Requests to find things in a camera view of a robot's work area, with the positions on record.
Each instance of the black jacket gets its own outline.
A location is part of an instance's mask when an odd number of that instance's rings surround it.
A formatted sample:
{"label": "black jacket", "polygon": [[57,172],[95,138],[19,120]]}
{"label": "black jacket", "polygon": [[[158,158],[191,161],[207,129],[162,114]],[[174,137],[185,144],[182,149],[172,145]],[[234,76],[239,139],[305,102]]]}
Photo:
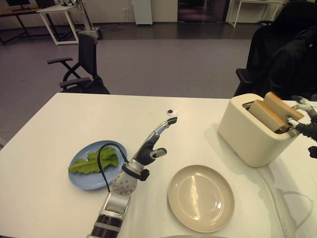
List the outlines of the black jacket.
{"label": "black jacket", "polygon": [[310,99],[317,93],[316,37],[316,26],[313,26],[273,54],[259,75],[257,86],[261,96],[272,91],[284,100],[292,95]]}

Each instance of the plate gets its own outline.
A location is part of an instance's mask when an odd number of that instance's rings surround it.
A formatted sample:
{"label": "plate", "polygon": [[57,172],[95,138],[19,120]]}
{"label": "plate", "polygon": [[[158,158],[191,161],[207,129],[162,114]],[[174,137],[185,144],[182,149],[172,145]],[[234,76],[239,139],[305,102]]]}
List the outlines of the plate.
{"label": "plate", "polygon": [[[112,141],[112,140],[102,140],[102,141],[92,143],[92,144],[86,146],[85,148],[81,149],[75,155],[75,157],[72,159],[72,161],[69,164],[69,167],[73,166],[77,159],[81,158],[81,159],[84,159],[87,161],[88,160],[87,159],[88,153],[96,152],[104,144],[107,144],[107,143],[113,143],[113,144],[118,145],[120,147],[120,149],[122,150],[122,152],[124,153],[124,155],[127,157],[127,151],[125,150],[123,145],[121,145],[120,143],[118,143],[116,141]],[[109,147],[115,148],[115,153],[119,159],[119,164],[117,167],[109,165],[104,170],[108,183],[111,183],[113,181],[113,179],[116,177],[116,175],[122,171],[121,167],[124,164],[124,159],[123,159],[119,149],[116,146],[110,145]],[[95,172],[95,173],[91,173],[91,174],[83,174],[83,173],[73,174],[73,173],[68,172],[68,176],[69,176],[70,181],[76,187],[81,188],[81,189],[97,189],[97,188],[101,188],[101,187],[106,186],[106,182],[105,182],[103,175],[101,173]]]}
{"label": "plate", "polygon": [[182,168],[168,188],[170,207],[188,228],[215,232],[230,221],[234,196],[230,185],[215,170],[201,165]]}

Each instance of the robotic arm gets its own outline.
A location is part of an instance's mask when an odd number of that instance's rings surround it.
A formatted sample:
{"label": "robotic arm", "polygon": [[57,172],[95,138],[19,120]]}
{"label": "robotic arm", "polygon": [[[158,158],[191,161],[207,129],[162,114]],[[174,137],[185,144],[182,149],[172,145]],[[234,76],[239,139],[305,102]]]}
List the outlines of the robotic arm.
{"label": "robotic arm", "polygon": [[[312,122],[310,124],[303,124],[289,117],[287,119],[288,123],[303,135],[313,139],[314,141],[317,141],[317,107],[313,105],[309,100],[301,96],[293,96],[292,99],[298,102],[298,104],[293,106],[293,108],[306,111],[311,117]],[[312,158],[317,158],[316,146],[311,146],[308,150]]]}
{"label": "robotic arm", "polygon": [[170,118],[160,124],[145,140],[138,152],[129,163],[122,166],[102,206],[94,228],[86,238],[116,238],[120,231],[125,213],[130,204],[131,194],[137,186],[138,180],[145,181],[150,175],[145,165],[149,165],[156,158],[166,155],[164,148],[153,150],[160,134],[170,125],[176,123],[177,118]]}

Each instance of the white table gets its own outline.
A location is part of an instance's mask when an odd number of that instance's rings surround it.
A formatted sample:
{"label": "white table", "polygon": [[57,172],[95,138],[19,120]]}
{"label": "white table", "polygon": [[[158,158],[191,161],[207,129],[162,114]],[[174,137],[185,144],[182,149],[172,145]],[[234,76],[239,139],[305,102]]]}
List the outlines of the white table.
{"label": "white table", "polygon": [[[60,4],[58,5],[54,5],[54,6],[50,6],[41,10],[38,10],[37,12],[41,15],[42,20],[44,21],[44,24],[46,25],[55,45],[68,45],[68,44],[78,44],[78,37],[76,34],[76,29],[75,29],[75,25],[74,22],[69,14],[69,12],[76,7],[75,5],[73,6],[62,6]],[[67,21],[69,23],[69,26],[74,34],[75,37],[75,41],[57,41],[55,35],[53,34],[51,27],[49,25],[48,19],[46,14],[50,14],[50,13],[59,13],[59,12],[63,12],[67,18]]]}
{"label": "white table", "polygon": [[289,237],[316,237],[317,206],[311,208],[311,202],[317,202],[317,160],[307,151],[314,142],[300,136],[269,166],[251,168],[217,133],[228,101],[57,93],[0,151],[0,235],[85,238],[107,190],[76,188],[67,174],[73,156],[90,143],[115,140],[131,158],[168,118],[166,111],[178,109],[178,122],[155,146],[165,147],[167,155],[147,166],[151,174],[132,194],[118,238],[198,234],[182,225],[167,204],[171,178],[194,164],[221,173],[235,196],[231,221],[214,235],[282,238],[271,191]]}
{"label": "white table", "polygon": [[[236,18],[235,18],[234,22],[231,22],[231,17],[232,17],[232,13],[233,13],[234,6],[235,6],[235,3],[236,3],[236,2],[239,3],[239,5],[238,5],[238,11],[237,11],[237,15],[236,15]],[[236,0],[236,1],[234,2],[234,5],[233,5],[233,8],[232,8],[230,17],[229,17],[229,24],[232,25],[233,28],[235,28],[236,25],[237,25],[237,21],[238,21],[238,16],[239,16],[239,13],[240,13],[241,4],[242,4],[243,2],[245,2],[245,3],[266,4],[265,12],[264,12],[263,17],[262,17],[263,20],[264,20],[265,17],[266,17],[267,10],[268,10],[268,5],[269,5],[270,3],[276,4],[276,9],[275,9],[274,14],[273,14],[273,16],[272,16],[272,18],[271,18],[271,21],[274,20],[275,15],[276,15],[276,12],[277,12],[279,6],[282,4],[282,2],[280,2],[280,1],[278,1],[278,0]]]}

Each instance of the beige plate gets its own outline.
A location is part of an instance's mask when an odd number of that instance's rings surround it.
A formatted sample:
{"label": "beige plate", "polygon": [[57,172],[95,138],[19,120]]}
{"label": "beige plate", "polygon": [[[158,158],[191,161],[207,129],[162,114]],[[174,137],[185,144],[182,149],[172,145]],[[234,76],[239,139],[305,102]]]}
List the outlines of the beige plate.
{"label": "beige plate", "polygon": [[168,201],[175,216],[198,232],[215,232],[230,221],[234,197],[230,185],[215,170],[192,165],[182,168],[168,188]]}

